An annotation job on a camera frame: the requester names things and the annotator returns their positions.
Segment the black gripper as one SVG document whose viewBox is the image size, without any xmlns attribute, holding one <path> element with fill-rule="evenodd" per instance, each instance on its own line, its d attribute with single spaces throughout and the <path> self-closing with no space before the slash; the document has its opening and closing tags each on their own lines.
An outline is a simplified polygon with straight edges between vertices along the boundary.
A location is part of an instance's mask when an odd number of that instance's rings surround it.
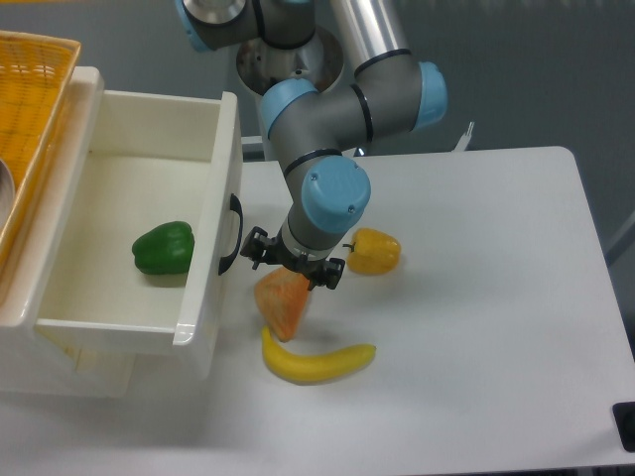
<svg viewBox="0 0 635 476">
<path fill-rule="evenodd" d="M 258 226 L 245 237 L 239 254 L 252 263 L 253 270 L 260 265 L 281 265 L 302 274 L 309 280 L 309 291 L 317 287 L 335 290 L 345 269 L 345 261 L 340 258 L 311 261 L 307 255 L 296 256 L 280 237 L 270 237 Z"/>
</svg>

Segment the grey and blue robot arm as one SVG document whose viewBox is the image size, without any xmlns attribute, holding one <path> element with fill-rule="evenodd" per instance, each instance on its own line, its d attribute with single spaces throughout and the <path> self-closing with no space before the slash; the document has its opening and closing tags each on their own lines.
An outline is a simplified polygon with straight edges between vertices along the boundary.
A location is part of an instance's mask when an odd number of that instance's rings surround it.
<svg viewBox="0 0 635 476">
<path fill-rule="evenodd" d="M 345 264 L 332 251 L 361 218 L 371 186 L 345 153 L 443 119 L 445 79 L 414 59 L 390 1 L 335 1 L 341 38 L 320 38 L 312 1 L 180 1 L 198 51 L 238 45 L 236 68 L 259 98 L 265 149 L 292 197 L 280 231 L 253 229 L 241 253 L 334 289 Z"/>
</svg>

